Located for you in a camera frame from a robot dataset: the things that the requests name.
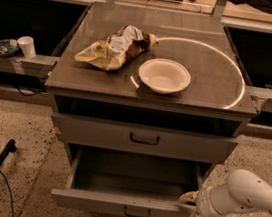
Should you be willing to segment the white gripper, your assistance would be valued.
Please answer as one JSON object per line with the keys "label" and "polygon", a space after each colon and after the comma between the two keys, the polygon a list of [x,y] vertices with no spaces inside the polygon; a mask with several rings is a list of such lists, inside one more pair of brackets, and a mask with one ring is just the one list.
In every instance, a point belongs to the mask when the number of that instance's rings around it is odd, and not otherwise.
{"label": "white gripper", "polygon": [[179,202],[181,204],[196,205],[198,214],[192,213],[189,217],[221,217],[212,205],[213,202],[211,201],[210,196],[211,188],[207,187],[199,190],[198,193],[190,191],[182,194],[181,197],[179,197]]}

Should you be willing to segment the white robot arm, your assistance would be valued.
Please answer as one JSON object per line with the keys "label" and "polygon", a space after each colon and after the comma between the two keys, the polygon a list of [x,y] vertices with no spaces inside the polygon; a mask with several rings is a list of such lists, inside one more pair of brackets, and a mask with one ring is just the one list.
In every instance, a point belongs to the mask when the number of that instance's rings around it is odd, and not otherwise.
{"label": "white robot arm", "polygon": [[189,217],[226,217],[265,211],[272,216],[272,187],[253,172],[235,170],[224,184],[191,191],[179,197],[181,206],[194,205]]}

